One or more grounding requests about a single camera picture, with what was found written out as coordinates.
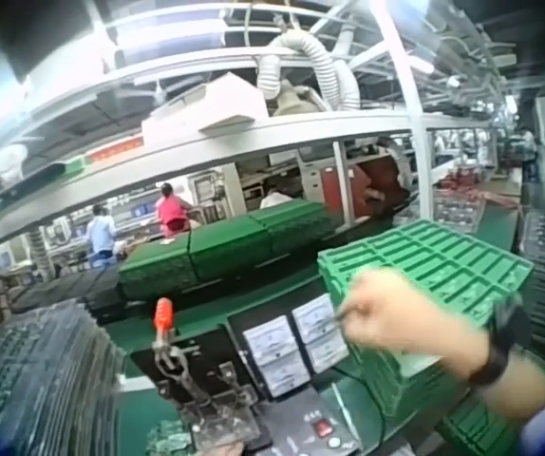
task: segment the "green tray stack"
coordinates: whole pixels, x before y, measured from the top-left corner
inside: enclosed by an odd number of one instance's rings
[[[545,360],[527,352],[544,371]],[[489,411],[475,393],[469,393],[437,426],[437,431],[460,454],[505,456],[517,454],[518,428]]]
[[[224,277],[272,257],[268,233],[248,216],[198,227],[191,234],[189,253],[201,282]]]
[[[419,220],[319,254],[319,270],[339,305],[352,277],[364,267],[401,270],[445,309],[487,323],[500,298],[528,287],[533,265],[436,222]],[[404,417],[453,397],[458,386],[437,359],[354,348],[364,377],[391,417]]]
[[[119,268],[127,297],[149,299],[197,285],[188,255],[191,235],[181,234],[138,246]]]
[[[334,223],[324,204],[294,199],[251,212],[249,217],[269,234],[274,256],[285,255],[314,240],[331,235]]]

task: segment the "red switch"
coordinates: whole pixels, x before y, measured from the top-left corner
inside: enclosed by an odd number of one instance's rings
[[[324,439],[333,432],[333,427],[328,420],[319,420],[314,424],[314,431],[320,439]]]

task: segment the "blue shirt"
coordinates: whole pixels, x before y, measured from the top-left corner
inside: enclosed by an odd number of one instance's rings
[[[86,237],[91,242],[94,253],[102,250],[112,252],[114,250],[114,236],[117,230],[114,220],[110,216],[96,216],[86,226]]]

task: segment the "black wristwatch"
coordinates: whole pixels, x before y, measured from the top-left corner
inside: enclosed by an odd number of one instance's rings
[[[474,387],[489,387],[507,369],[509,352],[518,344],[526,348],[530,342],[530,319],[518,294],[497,303],[488,323],[490,352],[485,365],[469,377]]]

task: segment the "ceiling light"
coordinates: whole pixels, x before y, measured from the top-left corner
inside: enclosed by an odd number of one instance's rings
[[[516,103],[516,97],[513,95],[507,95],[504,97],[504,100],[507,104],[507,109],[509,109],[509,112],[511,114],[517,114],[517,103]]]
[[[447,79],[447,84],[448,84],[450,87],[458,88],[458,87],[460,87],[459,78],[457,78],[456,76],[450,76],[450,77]]]
[[[226,22],[219,18],[134,28],[125,32],[120,31],[117,44],[120,49],[125,50],[144,48],[181,38],[224,33],[227,28]]]
[[[407,60],[412,68],[416,68],[424,74],[431,74],[435,71],[435,67],[430,62],[427,62],[416,55],[408,55]]]

